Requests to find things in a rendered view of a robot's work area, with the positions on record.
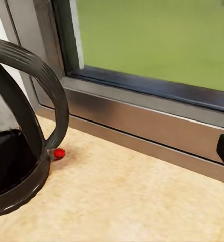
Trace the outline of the electric kettle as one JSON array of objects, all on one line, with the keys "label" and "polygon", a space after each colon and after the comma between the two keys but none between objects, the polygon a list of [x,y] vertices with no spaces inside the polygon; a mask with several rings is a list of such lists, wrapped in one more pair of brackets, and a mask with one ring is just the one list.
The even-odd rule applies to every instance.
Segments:
[{"label": "electric kettle", "polygon": [[[47,140],[28,98],[1,63],[35,77],[52,100],[56,127]],[[43,188],[51,162],[65,157],[58,146],[68,123],[68,99],[53,69],[26,48],[0,40],[0,137],[13,134],[17,146],[0,180],[0,216],[19,209]]]}]

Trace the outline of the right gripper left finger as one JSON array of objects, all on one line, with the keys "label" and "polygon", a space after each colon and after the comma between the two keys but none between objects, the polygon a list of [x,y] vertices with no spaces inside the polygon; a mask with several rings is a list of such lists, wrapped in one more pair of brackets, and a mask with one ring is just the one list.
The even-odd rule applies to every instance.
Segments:
[{"label": "right gripper left finger", "polygon": [[0,137],[0,180],[16,154],[17,146],[13,134]]}]

